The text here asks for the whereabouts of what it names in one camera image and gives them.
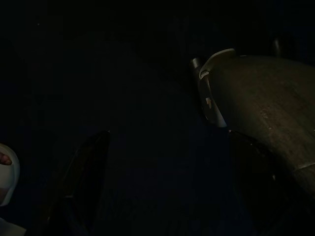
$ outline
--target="dark background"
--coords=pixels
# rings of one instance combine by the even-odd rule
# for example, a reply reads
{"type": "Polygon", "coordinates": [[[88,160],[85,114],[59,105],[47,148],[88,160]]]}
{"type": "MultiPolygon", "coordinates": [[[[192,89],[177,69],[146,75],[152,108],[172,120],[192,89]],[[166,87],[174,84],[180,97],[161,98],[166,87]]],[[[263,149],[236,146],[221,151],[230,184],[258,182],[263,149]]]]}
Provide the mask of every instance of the dark background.
{"type": "Polygon", "coordinates": [[[314,65],[311,4],[8,4],[1,15],[0,142],[17,152],[21,177],[3,218],[32,225],[46,199],[39,189],[88,136],[110,130],[95,235],[254,231],[234,185],[226,130],[201,119],[188,63],[230,47],[268,55],[273,36],[289,33],[296,59],[314,65]]]}

